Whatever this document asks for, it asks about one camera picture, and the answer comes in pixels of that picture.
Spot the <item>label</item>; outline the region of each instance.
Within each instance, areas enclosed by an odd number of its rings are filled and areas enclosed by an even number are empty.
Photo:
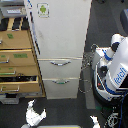
[[[6,56],[5,55],[1,55],[1,58],[6,58]]]
[[[13,35],[12,34],[7,34],[9,39],[13,39]]]
[[[8,68],[9,70],[13,69],[13,68]]]
[[[22,53],[22,54],[13,54],[14,58],[28,58],[26,53]]]
[[[127,75],[127,70],[122,65],[120,65],[116,73],[114,74],[113,77],[114,83],[119,87],[124,81],[126,75]]]

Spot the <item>drawer handle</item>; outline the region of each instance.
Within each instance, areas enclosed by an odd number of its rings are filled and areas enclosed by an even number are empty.
[[[0,44],[2,44],[2,40],[0,40]]]
[[[9,62],[9,59],[7,59],[7,61],[1,61],[0,64],[5,64],[5,63],[8,63]]]
[[[3,91],[4,88],[6,88],[6,87],[5,86],[1,87],[1,92],[4,92],[4,93],[6,93],[6,92],[19,92],[19,89],[20,89],[19,86],[18,86],[17,90],[6,90],[6,91]]]
[[[15,75],[16,71],[10,72],[10,73],[0,73],[0,75]]]
[[[66,84],[66,83],[68,83],[68,82],[70,82],[70,81],[69,81],[69,80],[65,80],[65,81],[54,80],[54,81],[52,81],[52,82],[54,82],[54,83],[56,83],[56,84]]]
[[[64,65],[66,65],[66,64],[71,63],[71,61],[65,62],[65,63],[63,63],[63,64],[58,64],[58,63],[56,63],[55,61],[51,61],[50,63],[51,63],[51,64],[54,64],[54,65],[57,65],[57,66],[64,66]]]

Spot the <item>sticker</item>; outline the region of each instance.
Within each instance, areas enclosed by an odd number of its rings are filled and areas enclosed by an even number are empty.
[[[13,69],[13,68],[8,68],[9,70]]]
[[[47,3],[37,4],[39,17],[49,17],[49,5]]]
[[[5,55],[1,55],[1,58],[6,58],[6,56]]]
[[[26,53],[22,53],[22,54],[13,54],[14,58],[28,58]]]
[[[13,39],[13,35],[12,34],[7,34],[9,39]]]

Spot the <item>open drawer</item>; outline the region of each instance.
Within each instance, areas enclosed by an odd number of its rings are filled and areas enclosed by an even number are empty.
[[[0,77],[35,76],[38,75],[36,65],[0,67]]]
[[[35,78],[21,82],[0,82],[0,93],[28,93],[39,92],[39,79]]]
[[[23,30],[0,32],[0,49],[23,48],[31,48],[27,31]]]
[[[31,49],[0,50],[0,66],[35,65]]]

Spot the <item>drawer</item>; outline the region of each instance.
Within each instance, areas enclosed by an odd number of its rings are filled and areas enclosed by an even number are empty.
[[[0,66],[35,65],[32,50],[0,50]]]
[[[31,48],[27,31],[0,32],[0,49]]]
[[[44,79],[47,99],[77,98],[79,79]]]
[[[42,78],[79,77],[82,59],[38,61]]]
[[[35,76],[38,75],[36,65],[20,67],[0,67],[0,77]]]
[[[0,93],[27,93],[39,92],[38,78],[27,82],[0,82]]]

